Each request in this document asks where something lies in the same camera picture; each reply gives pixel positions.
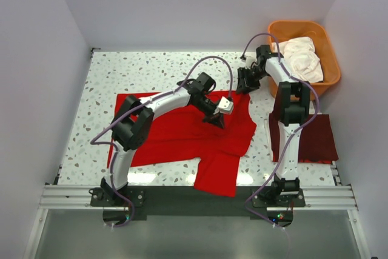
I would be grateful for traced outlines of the bright red t shirt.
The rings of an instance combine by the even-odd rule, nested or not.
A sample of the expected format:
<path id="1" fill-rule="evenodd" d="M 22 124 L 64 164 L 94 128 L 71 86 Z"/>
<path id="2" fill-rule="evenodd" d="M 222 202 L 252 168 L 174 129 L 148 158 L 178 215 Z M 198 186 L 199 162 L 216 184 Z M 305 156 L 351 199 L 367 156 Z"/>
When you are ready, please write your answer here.
<path id="1" fill-rule="evenodd" d="M 234 109 L 225 116 L 224 129 L 203 122 L 202 113 L 193 106 L 157 118 L 132 166 L 199 158 L 195 189 L 234 197 L 239 160 L 249 149 L 256 124 L 249 114 L 250 95 L 232 93 L 232 98 Z"/>

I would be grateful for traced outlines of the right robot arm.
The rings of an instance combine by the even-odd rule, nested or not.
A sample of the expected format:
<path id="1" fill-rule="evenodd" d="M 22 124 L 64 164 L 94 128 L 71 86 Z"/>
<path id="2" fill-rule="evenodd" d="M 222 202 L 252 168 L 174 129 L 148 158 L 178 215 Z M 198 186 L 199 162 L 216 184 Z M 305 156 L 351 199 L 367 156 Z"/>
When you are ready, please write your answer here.
<path id="1" fill-rule="evenodd" d="M 277 84 L 272 119 L 279 128 L 279 158 L 271 185 L 263 187 L 258 196 L 284 206 L 300 190 L 299 141 L 309 115 L 310 86 L 292 76 L 285 59 L 269 45 L 259 46 L 254 58 L 242 54 L 240 59 L 245 66 L 238 69 L 238 94 L 258 89 L 260 80 L 267 76 Z"/>

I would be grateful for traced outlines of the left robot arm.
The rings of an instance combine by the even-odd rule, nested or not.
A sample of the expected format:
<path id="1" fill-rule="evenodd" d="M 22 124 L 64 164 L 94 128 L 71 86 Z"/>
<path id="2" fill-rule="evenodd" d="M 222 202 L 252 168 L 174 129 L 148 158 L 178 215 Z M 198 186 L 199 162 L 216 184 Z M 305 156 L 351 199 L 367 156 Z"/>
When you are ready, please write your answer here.
<path id="1" fill-rule="evenodd" d="M 127 174 L 133 157 L 149 136 L 152 123 L 172 110 L 194 106 L 204 114 L 203 121 L 224 128 L 224 115 L 233 111 L 232 97 L 211 101 L 207 96 L 215 87 L 215 80 L 202 72 L 196 79 L 178 82 L 175 90 L 157 93 L 145 98 L 128 96 L 112 126 L 113 156 L 109 174 L 101 180 L 104 198 L 112 206 L 120 206 L 129 200 L 126 196 Z"/>

